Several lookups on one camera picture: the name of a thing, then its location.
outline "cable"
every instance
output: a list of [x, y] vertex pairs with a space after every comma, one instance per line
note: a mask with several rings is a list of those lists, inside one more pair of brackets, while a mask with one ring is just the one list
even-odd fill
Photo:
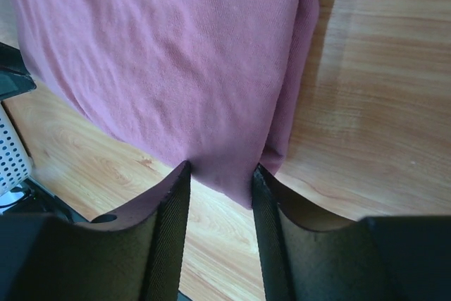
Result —
[[29, 198], [32, 195], [32, 191], [30, 188], [28, 188], [26, 191], [24, 191], [23, 196], [21, 196], [20, 198], [18, 198], [15, 202], [12, 202], [10, 204], [0, 204], [0, 208], [8, 208], [8, 207], [12, 207], [17, 205], [19, 202], [22, 202], [23, 200]]

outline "pink fabric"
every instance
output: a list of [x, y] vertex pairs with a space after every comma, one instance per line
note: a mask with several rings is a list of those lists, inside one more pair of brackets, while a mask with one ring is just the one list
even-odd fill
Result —
[[288, 149], [318, 0], [11, 0], [38, 75], [115, 138], [250, 206]]

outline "pink t-shirt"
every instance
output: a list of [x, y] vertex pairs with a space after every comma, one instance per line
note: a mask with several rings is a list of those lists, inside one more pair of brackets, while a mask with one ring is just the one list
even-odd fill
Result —
[[249, 207], [288, 149], [318, 0], [11, 0], [38, 75], [115, 138]]

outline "perforated metal panel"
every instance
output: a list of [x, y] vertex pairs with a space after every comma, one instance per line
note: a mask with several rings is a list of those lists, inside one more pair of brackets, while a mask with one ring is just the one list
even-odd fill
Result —
[[0, 105], [0, 195], [28, 178], [31, 170], [27, 152]]

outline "wood grain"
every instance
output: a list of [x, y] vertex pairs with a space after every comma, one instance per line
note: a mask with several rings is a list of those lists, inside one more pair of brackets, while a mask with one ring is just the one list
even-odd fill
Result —
[[337, 214], [451, 214], [451, 0], [321, 0], [278, 178]]
[[[0, 19], [7, 15], [1, 9]], [[170, 171], [107, 137], [42, 84], [6, 105], [35, 178], [88, 218]], [[449, 214], [450, 150], [451, 0], [321, 0], [278, 178], [351, 219]], [[180, 288], [194, 300], [263, 298], [251, 212], [197, 183]]]

